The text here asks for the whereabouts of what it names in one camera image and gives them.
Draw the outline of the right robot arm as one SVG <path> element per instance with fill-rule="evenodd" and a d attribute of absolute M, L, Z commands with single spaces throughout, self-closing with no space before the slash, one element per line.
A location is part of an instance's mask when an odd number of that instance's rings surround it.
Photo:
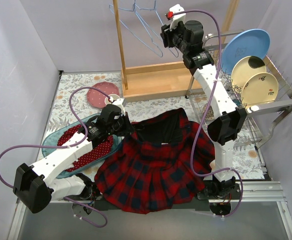
<path fill-rule="evenodd" d="M 214 145 L 215 170 L 206 183 L 205 195 L 223 199 L 236 186 L 233 172 L 233 150 L 247 112 L 229 97 L 219 79 L 211 54 L 203 47 L 203 25 L 197 20 L 173 20 L 161 27 L 164 47 L 177 48 L 192 77 L 209 97 L 207 107 L 212 108 L 214 120 L 207 132 Z"/>

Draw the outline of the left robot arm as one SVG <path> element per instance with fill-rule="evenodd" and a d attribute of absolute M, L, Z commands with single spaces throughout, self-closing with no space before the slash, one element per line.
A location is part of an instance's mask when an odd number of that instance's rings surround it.
<path fill-rule="evenodd" d="M 124 108 L 124 98 L 106 105 L 97 119 L 89 119 L 70 140 L 42 160 L 16 169 L 13 193 L 33 213 L 42 211 L 52 200 L 78 196 L 87 200 L 92 196 L 93 183 L 82 173 L 60 178 L 81 156 L 91 152 L 109 136 L 124 137 L 133 127 Z"/>

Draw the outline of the red plaid skirt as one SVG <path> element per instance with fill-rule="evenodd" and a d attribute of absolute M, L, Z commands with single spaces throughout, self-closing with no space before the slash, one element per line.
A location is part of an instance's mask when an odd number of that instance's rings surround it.
<path fill-rule="evenodd" d="M 104 198 L 125 212 L 148 214 L 190 202 L 204 189 L 215 149 L 184 109 L 133 124 L 94 181 Z"/>

